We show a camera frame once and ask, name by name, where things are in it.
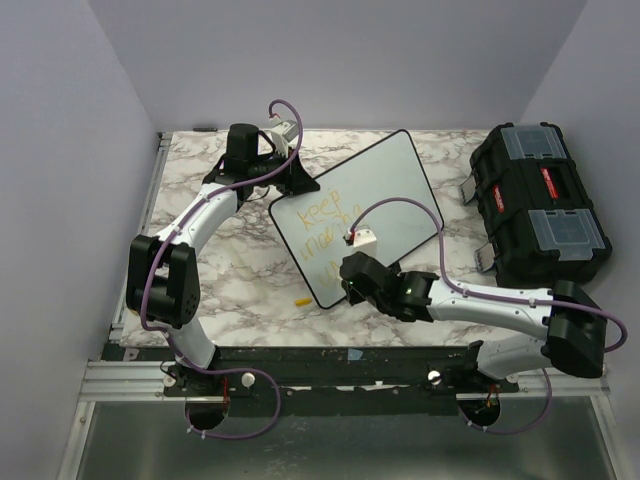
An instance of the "red label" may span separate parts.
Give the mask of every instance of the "red label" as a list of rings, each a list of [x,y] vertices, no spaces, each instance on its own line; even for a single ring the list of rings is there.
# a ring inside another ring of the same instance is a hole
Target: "red label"
[[[498,211],[500,213],[504,212],[504,202],[502,201],[502,194],[500,193],[500,189],[498,185],[493,186],[493,198],[496,199],[496,205],[498,206]]]
[[[547,188],[549,189],[549,195],[554,200],[558,198],[558,191],[556,190],[556,186],[553,184],[553,180],[551,180],[551,175],[549,175],[549,170],[546,168],[541,168],[542,177],[544,178],[544,182],[547,184]]]

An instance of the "black whiteboard frame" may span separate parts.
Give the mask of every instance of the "black whiteboard frame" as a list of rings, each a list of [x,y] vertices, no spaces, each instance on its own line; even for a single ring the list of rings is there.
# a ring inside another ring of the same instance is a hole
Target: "black whiteboard frame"
[[[393,137],[394,135],[397,135],[399,133],[406,133],[407,136],[409,137],[409,141],[411,142],[411,146],[413,147],[413,151],[416,154],[416,160],[418,160],[418,165],[420,165],[420,170],[422,170],[422,175],[424,176],[424,181],[427,183],[427,187],[429,187],[429,191],[431,192],[431,195],[433,196],[433,202],[436,204],[436,208],[438,209],[438,215],[440,216],[440,223],[442,225],[442,228],[444,229],[445,225],[444,225],[444,217],[442,216],[442,212],[440,211],[440,205],[438,205],[438,200],[436,199],[436,196],[433,193],[433,188],[431,188],[431,184],[429,183],[429,179],[427,178],[427,174],[424,171],[424,166],[422,165],[422,162],[420,161],[420,155],[418,154],[418,150],[416,149],[416,145],[413,143],[413,137],[411,137],[411,134],[409,133],[408,130],[405,130],[404,128],[401,128],[400,130],[396,130],[395,132],[393,132],[390,135],[387,135],[386,137],[384,137],[381,140],[378,140],[375,143],[372,143],[371,145],[369,145],[367,148],[365,148],[364,150],[360,150],[358,153],[356,153],[355,155],[352,155],[351,157],[347,158],[346,160],[343,160],[342,162],[338,163],[337,165],[334,165],[333,167],[325,170],[324,172],[322,172],[320,175],[318,175],[317,177],[314,178],[320,178],[323,175],[326,175],[327,173],[331,172],[332,170],[335,170],[336,168],[340,167],[341,165],[344,165],[345,163],[347,163],[349,160],[353,160],[354,158],[362,155],[363,153],[365,153],[368,150],[371,150],[373,147],[375,147],[376,145],[379,145],[380,143],[390,139],[391,137]],[[302,268],[300,268],[300,264],[298,263],[298,260],[296,259],[296,256],[293,254],[293,250],[291,250],[291,247],[289,247],[289,244],[287,243],[287,239],[284,237],[284,235],[282,234],[282,230],[280,230],[280,227],[278,226],[278,223],[276,222],[276,219],[273,217],[273,214],[271,213],[271,208],[273,207],[273,205],[276,202],[279,202],[280,200],[282,200],[283,198],[288,198],[286,196],[281,196],[276,198],[273,202],[271,202],[269,204],[269,216],[271,217],[271,221],[273,222],[274,226],[276,227],[276,230],[278,230],[278,234],[280,235],[280,238],[282,238],[282,241],[284,242],[284,245],[287,247],[287,250],[289,251],[289,255],[291,255],[291,258],[293,258],[293,261],[296,264],[296,267],[298,267],[298,271],[300,272],[300,274],[302,275],[302,278],[304,279],[304,283],[307,284],[307,288],[309,289],[309,291],[311,292],[311,295],[313,296],[313,299],[316,302],[316,305],[318,305],[320,308],[322,308],[323,310],[329,310],[333,307],[335,307],[338,303],[340,303],[342,300],[345,299],[346,294],[344,297],[340,298],[337,302],[332,303],[331,305],[329,305],[328,307],[324,307],[322,305],[320,305],[320,303],[318,302],[318,297],[316,297],[315,292],[313,291],[313,288],[311,288],[311,284],[309,283],[309,281],[307,280],[307,277],[305,276],[304,272],[302,271]],[[391,264],[395,263],[395,262],[399,262],[400,260],[402,260],[403,258],[405,258],[407,255],[415,252],[418,248],[420,248],[422,245],[424,245],[425,243],[427,243],[429,240],[431,240],[433,237],[435,237],[437,235],[437,232],[433,235],[431,235],[429,238],[427,238],[424,242],[416,245],[415,248],[409,250],[407,253],[405,253],[404,255],[402,255],[400,258],[396,259],[395,261],[391,262]]]

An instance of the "metal floor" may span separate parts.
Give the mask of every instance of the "metal floor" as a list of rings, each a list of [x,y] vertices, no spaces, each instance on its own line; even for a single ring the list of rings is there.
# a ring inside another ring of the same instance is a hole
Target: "metal floor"
[[[508,399],[501,428],[535,418],[543,399]],[[283,417],[253,440],[186,434],[180,403],[98,403],[78,478],[524,479],[615,478],[588,397],[554,400],[517,436],[481,434],[459,417]],[[229,419],[250,431],[265,419]]]

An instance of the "toolbox lid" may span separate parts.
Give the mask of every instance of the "toolbox lid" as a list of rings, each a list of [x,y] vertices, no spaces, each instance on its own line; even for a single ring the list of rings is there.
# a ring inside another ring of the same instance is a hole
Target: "toolbox lid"
[[[604,248],[591,210],[529,210],[540,250],[559,250],[558,261],[591,260],[593,250]]]
[[[527,158],[567,158],[554,128],[541,125],[520,125],[501,130],[511,160]]]

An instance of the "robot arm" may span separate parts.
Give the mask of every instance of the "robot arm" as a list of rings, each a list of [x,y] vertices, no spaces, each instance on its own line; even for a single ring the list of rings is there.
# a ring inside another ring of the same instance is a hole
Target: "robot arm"
[[[540,300],[562,300],[597,308],[572,282],[558,282],[553,290],[456,282],[463,292],[530,300],[515,305],[458,293],[433,273],[386,268],[363,252],[343,260],[340,276],[351,305],[367,300],[380,312],[404,322],[464,320],[519,332],[505,340],[482,342],[477,370],[492,379],[549,366],[577,377],[602,375],[606,321],[594,314],[538,304]]]
[[[292,155],[289,143],[298,136],[296,122],[276,118],[271,139],[254,125],[232,125],[225,154],[204,178],[193,202],[154,237],[138,235],[131,243],[126,303],[128,308],[140,313],[154,258],[161,245],[170,239],[159,265],[168,267],[168,274],[156,273],[153,277],[146,305],[147,318],[153,322],[152,328],[160,327],[175,349],[199,368],[208,369],[216,352],[195,316],[200,303],[197,257],[205,244],[220,225],[242,207],[254,186],[275,186],[284,195],[292,196],[320,188],[302,168],[297,156],[280,173],[270,175],[268,180],[259,180],[283,166]],[[267,140],[271,152],[258,153],[259,137]],[[230,185],[231,189],[213,195]]]

